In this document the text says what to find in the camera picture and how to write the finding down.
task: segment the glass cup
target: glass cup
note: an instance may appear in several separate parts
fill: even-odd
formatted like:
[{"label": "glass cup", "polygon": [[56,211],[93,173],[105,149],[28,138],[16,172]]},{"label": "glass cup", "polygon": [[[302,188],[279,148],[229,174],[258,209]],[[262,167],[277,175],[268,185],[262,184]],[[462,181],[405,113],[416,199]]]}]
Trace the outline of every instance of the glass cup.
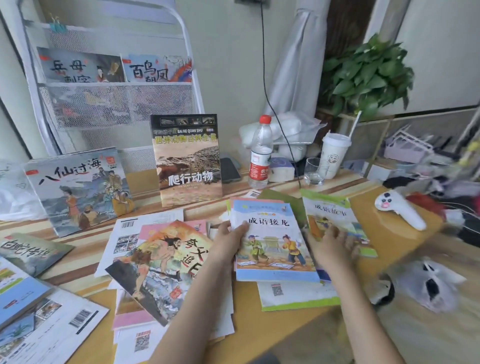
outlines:
[{"label": "glass cup", "polygon": [[303,178],[307,184],[312,186],[323,184],[328,167],[328,165],[320,165],[320,158],[307,158]]}]

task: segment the left hand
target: left hand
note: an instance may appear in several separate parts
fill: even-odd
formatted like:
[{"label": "left hand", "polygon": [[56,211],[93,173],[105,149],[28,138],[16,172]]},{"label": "left hand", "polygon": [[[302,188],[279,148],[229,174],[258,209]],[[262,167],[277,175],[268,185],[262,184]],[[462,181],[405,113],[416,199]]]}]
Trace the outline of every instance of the left hand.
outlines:
[{"label": "left hand", "polygon": [[248,222],[244,221],[235,230],[229,231],[230,221],[218,227],[214,244],[208,253],[208,259],[228,264],[240,247],[240,241],[248,230]]}]

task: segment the potted plant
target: potted plant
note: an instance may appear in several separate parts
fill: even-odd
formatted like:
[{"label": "potted plant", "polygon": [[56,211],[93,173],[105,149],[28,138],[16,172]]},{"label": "potted plant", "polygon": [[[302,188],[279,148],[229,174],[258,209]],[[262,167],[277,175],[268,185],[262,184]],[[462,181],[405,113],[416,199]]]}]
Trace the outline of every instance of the potted plant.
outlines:
[{"label": "potted plant", "polygon": [[369,120],[380,107],[399,98],[407,108],[414,72],[403,63],[407,51],[400,45],[382,42],[375,34],[367,43],[350,47],[341,57],[324,62],[323,97],[333,104],[334,116],[361,112],[360,119]]}]

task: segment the hand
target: hand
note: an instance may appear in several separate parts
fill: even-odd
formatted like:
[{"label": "hand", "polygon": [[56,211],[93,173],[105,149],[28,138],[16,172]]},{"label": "hand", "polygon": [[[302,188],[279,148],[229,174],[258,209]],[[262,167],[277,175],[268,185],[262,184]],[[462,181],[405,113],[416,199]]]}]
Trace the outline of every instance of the hand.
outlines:
[{"label": "hand", "polygon": [[317,241],[310,231],[306,235],[316,262],[328,273],[337,268],[352,269],[360,252],[353,235],[347,236],[345,230],[339,231],[333,225],[327,229],[321,241]]},{"label": "hand", "polygon": [[208,259],[221,263],[231,262],[240,247],[240,241],[248,230],[248,222],[244,221],[235,230],[229,231],[230,221],[225,221],[218,227],[214,244],[208,253]]}]

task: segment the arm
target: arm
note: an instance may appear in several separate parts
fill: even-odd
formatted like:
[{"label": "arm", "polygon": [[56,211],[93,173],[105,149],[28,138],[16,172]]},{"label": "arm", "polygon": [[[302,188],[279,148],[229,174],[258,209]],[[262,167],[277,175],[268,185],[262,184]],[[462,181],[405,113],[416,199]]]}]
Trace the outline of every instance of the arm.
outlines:
[{"label": "arm", "polygon": [[332,279],[340,297],[348,338],[358,364],[405,364],[395,344],[385,332],[372,304],[363,292],[351,255],[358,255],[354,236],[330,227],[321,242],[311,235],[313,255]]},{"label": "arm", "polygon": [[149,364],[194,364],[203,359],[220,306],[219,287],[231,269],[240,239],[248,229],[244,222],[232,232],[230,222],[220,225],[214,245],[198,272],[178,314],[156,347]]}]

